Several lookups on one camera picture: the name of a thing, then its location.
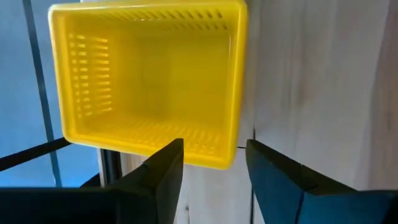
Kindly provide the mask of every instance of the wood grain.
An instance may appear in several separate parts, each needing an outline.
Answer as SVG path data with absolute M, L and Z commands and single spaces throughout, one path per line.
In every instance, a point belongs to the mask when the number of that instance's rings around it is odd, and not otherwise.
M 396 11 L 388 0 L 264 1 L 257 139 L 356 189 L 398 188 Z
M 258 53 L 260 46 L 261 0 L 247 0 L 248 36 L 246 41 L 246 66 L 244 70 L 244 90 L 241 103 L 238 146 L 246 147 L 247 139 L 253 138 L 256 114 L 255 95 L 258 73 Z
M 251 183 L 244 150 L 229 170 L 185 166 L 191 224 L 249 224 Z

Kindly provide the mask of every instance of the black metal frame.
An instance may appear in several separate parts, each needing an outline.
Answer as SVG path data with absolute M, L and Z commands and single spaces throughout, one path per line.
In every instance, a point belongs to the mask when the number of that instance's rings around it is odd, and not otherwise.
M 58 149 L 62 149 L 71 144 L 72 143 L 68 142 L 65 138 L 59 138 L 54 141 L 46 142 L 39 146 L 23 150 L 21 152 L 4 156 L 0 158 L 0 172 L 48 153 L 55 153 Z M 100 152 L 104 183 L 105 185 L 114 184 L 115 181 L 119 180 L 123 176 L 120 152 L 106 149 L 101 149 Z M 99 185 L 99 174 L 93 176 L 90 180 L 83 184 L 82 187 L 93 185 Z

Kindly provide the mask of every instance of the black bar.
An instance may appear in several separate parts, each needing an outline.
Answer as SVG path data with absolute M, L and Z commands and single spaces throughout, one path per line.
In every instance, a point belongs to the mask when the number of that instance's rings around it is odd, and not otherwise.
M 40 58 L 39 42 L 37 41 L 36 25 L 33 16 L 32 3 L 30 0 L 22 0 L 24 5 L 24 12 L 26 18 L 26 26 L 29 34 L 30 47 L 32 49 L 33 64 L 35 67 L 35 74 L 37 80 L 37 87 L 39 89 L 40 104 L 42 105 L 42 113 L 45 127 L 45 135 L 47 141 L 54 140 L 54 133 L 51 124 L 49 99 L 47 98 L 47 90 L 45 89 L 44 74 L 42 60 Z M 61 187 L 61 175 L 60 168 L 58 164 L 58 158 L 56 152 L 50 153 L 52 172 L 55 179 L 55 185 Z
M 70 144 L 71 143 L 68 142 L 65 138 L 60 138 L 54 141 L 41 144 L 39 146 L 32 147 L 30 149 L 23 150 L 21 152 L 11 154 L 9 156 L 4 156 L 0 158 L 0 171 L 27 162 L 31 159 L 43 156 L 47 153 L 56 151 L 57 149 L 63 148 Z
M 87 180 L 80 188 L 85 188 L 85 187 L 100 187 L 101 186 L 101 179 L 100 179 L 100 173 L 94 175 L 92 178 Z
M 122 174 L 120 152 L 100 149 L 105 186 L 114 184 Z
M 253 187 L 251 188 L 250 193 L 250 224 L 254 224 L 254 190 Z

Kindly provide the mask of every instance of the yellow plastic basket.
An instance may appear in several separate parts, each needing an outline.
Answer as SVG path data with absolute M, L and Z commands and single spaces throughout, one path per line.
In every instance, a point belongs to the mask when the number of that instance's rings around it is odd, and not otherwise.
M 184 138 L 185 163 L 227 169 L 238 135 L 246 20 L 238 0 L 52 6 L 63 134 L 143 156 Z

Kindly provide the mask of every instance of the wooden panel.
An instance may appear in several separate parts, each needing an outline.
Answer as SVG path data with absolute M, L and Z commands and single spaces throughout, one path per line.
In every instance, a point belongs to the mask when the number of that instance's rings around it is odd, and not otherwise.
M 244 91 L 241 105 L 238 146 L 246 147 L 246 140 L 253 138 L 256 94 L 256 75 L 258 68 L 258 48 L 260 45 L 261 0 L 247 0 L 248 36 L 246 43 L 246 66 L 244 71 Z
M 244 150 L 229 170 L 186 166 L 191 224 L 245 224 L 250 220 L 251 183 Z
M 256 196 L 253 201 L 253 224 L 265 224 Z
M 188 201 L 188 180 L 187 166 L 184 166 L 184 173 L 182 175 L 182 184 L 180 196 L 178 198 L 177 211 L 175 212 L 174 224 L 190 224 L 190 208 Z
M 398 181 L 389 180 L 396 171 L 372 178 L 398 168 L 391 131 L 398 127 L 391 103 L 396 68 L 377 69 L 388 5 L 388 0 L 263 3 L 258 140 L 356 189 L 398 188 Z M 395 5 L 391 1 L 390 11 Z M 390 20 L 396 23 L 396 16 Z M 386 56 L 390 64 L 391 57 L 396 53 Z

